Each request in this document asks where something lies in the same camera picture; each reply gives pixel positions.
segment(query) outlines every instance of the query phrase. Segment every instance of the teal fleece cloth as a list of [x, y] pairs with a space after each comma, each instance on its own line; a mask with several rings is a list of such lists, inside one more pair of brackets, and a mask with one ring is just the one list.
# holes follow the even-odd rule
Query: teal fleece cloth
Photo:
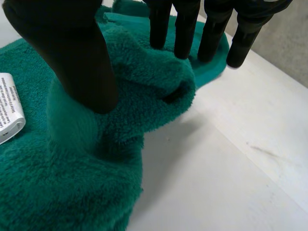
[[142, 192], [144, 133], [188, 110], [195, 81], [214, 79], [228, 52], [223, 40], [213, 63], [198, 63], [198, 24], [190, 61], [175, 58], [173, 23], [164, 51], [152, 50], [145, 9], [116, 1], [98, 11], [120, 90], [107, 115], [73, 101], [24, 40], [0, 49], [0, 72], [13, 75], [27, 119], [0, 146], [0, 231], [126, 229]]

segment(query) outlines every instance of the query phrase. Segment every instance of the gray wall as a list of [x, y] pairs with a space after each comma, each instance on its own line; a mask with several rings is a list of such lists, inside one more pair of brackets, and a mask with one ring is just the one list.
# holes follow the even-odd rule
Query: gray wall
[[[200, 14], [205, 16], [203, 6]], [[233, 12], [226, 32], [233, 36], [236, 28]], [[263, 26], [252, 49], [308, 87], [308, 0], [293, 0], [286, 10], [274, 15]]]

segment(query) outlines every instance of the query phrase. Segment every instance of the scuff mark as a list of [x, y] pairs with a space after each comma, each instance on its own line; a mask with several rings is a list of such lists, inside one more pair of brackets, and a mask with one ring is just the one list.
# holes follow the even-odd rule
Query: scuff mark
[[280, 158], [280, 156], [277, 156], [275, 155], [274, 153], [270, 152], [270, 151], [267, 151], [267, 150], [264, 150], [262, 148], [259, 148], [259, 147], [256, 147], [256, 146], [250, 146], [252, 149], [255, 149], [259, 152], [262, 152], [262, 153], [265, 153], [267, 155], [270, 155], [271, 157], [275, 157], [275, 158]]

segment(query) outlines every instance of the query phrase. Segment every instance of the fuzzy fabric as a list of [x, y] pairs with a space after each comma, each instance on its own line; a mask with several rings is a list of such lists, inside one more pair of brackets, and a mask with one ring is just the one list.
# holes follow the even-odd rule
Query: fuzzy fabric
[[190, 61], [176, 59], [170, 52], [174, 18], [165, 50], [152, 50], [144, 9], [142, 3], [116, 1], [97, 14], [120, 87], [119, 104], [107, 115], [65, 94], [24, 40], [0, 49], [0, 72], [14, 76], [27, 119], [0, 146], [0, 231], [126, 229], [141, 193], [144, 133], [185, 112], [195, 77], [198, 87], [214, 79], [228, 53], [223, 40], [213, 63], [198, 63], [198, 24]]

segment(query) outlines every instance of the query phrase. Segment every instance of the white table surface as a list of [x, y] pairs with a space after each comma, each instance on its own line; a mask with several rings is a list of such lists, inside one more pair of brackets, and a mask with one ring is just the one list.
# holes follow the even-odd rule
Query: white table surface
[[[3, 11], [0, 34], [20, 38]], [[251, 51], [146, 135], [143, 168], [128, 231], [307, 231], [308, 89]]]

